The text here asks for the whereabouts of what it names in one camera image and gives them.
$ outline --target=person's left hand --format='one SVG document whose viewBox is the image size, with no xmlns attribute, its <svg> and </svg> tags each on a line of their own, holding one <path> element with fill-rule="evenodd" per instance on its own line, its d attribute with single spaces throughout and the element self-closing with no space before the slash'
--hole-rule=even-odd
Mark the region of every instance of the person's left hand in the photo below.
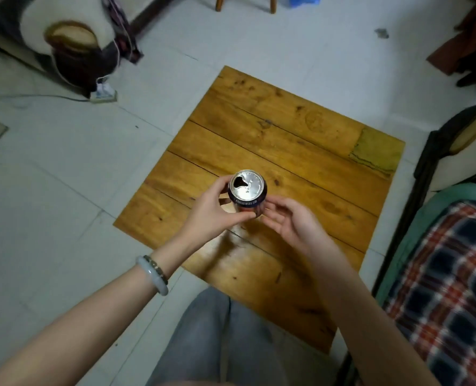
<svg viewBox="0 0 476 386">
<path fill-rule="evenodd" d="M 209 189 L 195 202 L 195 205 L 180 231 L 200 246 L 241 222 L 256 218 L 253 211 L 228 213 L 222 209 L 223 204 L 230 203 L 229 198 L 219 199 L 227 192 L 232 175 L 219 177 Z"/>
</svg>

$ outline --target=tile floor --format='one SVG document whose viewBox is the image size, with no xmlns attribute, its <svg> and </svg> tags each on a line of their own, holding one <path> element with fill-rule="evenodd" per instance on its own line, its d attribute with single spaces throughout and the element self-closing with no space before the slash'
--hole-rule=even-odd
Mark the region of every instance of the tile floor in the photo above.
<svg viewBox="0 0 476 386">
<path fill-rule="evenodd" d="M 223 65 L 229 65 L 406 141 L 360 276 L 371 287 L 413 184 L 429 131 L 476 103 L 476 87 L 425 57 L 453 35 L 467 0 L 175 0 L 140 38 L 145 57 L 110 82 L 119 102 L 0 100 L 0 363 L 26 339 L 148 250 L 112 226 Z M 386 28 L 388 39 L 374 30 Z M 66 94 L 6 61 L 0 95 Z M 178 271 L 81 381 L 142 386 L 175 322 L 206 287 Z M 331 384 L 331 359 L 274 329 L 293 384 Z"/>
</svg>

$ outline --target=silver can top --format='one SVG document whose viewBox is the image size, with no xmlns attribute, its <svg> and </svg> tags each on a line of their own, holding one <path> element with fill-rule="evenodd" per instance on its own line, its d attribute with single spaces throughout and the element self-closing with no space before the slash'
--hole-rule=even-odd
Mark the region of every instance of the silver can top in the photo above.
<svg viewBox="0 0 476 386">
<path fill-rule="evenodd" d="M 248 202 L 258 198 L 265 188 L 261 175 L 250 169 L 236 173 L 229 181 L 229 191 L 236 199 Z"/>
</svg>

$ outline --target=can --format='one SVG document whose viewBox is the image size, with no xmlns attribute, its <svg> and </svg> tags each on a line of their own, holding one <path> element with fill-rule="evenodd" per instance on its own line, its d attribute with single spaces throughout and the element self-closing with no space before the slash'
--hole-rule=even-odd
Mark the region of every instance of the can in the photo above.
<svg viewBox="0 0 476 386">
<path fill-rule="evenodd" d="M 260 216 L 267 195 L 267 182 L 259 173 L 244 169 L 229 181 L 228 194 L 238 210 L 255 211 Z"/>
</svg>

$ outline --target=table top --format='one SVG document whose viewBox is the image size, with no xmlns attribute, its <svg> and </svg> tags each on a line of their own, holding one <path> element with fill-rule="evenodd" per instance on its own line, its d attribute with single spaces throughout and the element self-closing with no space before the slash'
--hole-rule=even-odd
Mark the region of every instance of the table top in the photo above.
<svg viewBox="0 0 476 386">
<path fill-rule="evenodd" d="M 268 193 L 311 207 L 359 270 L 403 147 L 376 129 L 226 66 L 114 225 L 157 248 L 218 176 L 254 169 Z M 183 267 L 329 351 L 336 325 L 304 260 L 258 220 L 224 232 Z"/>
</svg>

